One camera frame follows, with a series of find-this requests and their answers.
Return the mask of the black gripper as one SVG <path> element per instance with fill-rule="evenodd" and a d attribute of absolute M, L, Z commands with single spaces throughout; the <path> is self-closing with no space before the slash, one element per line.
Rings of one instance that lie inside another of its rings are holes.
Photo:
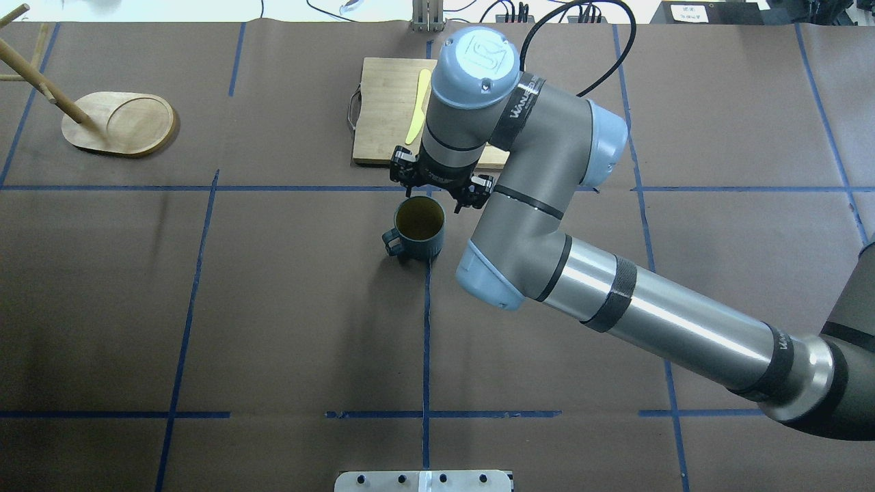
<path fill-rule="evenodd" d="M 450 193 L 456 200 L 456 209 L 481 209 L 493 193 L 495 178 L 473 174 L 475 166 L 446 166 L 425 150 L 415 155 L 403 146 L 396 146 L 390 159 L 390 179 L 406 188 L 407 198 L 412 196 L 414 187 L 434 186 Z"/>

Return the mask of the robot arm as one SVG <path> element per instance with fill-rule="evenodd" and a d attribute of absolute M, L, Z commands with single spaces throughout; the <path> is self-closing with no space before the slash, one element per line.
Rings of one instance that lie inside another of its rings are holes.
<path fill-rule="evenodd" d="M 503 310 L 534 299 L 784 426 L 873 440 L 873 242 L 818 336 L 791 336 L 561 231 L 573 194 L 610 176 L 628 136 L 621 116 L 523 71 L 504 34 L 468 26 L 444 41 L 419 152 L 397 147 L 390 178 L 483 210 L 456 272 L 475 298 Z"/>

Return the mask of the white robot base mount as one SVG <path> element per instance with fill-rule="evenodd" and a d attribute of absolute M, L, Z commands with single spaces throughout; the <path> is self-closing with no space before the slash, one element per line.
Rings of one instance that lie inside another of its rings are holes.
<path fill-rule="evenodd" d="M 513 491 L 513 474 L 499 469 L 349 471 L 334 491 Z"/>

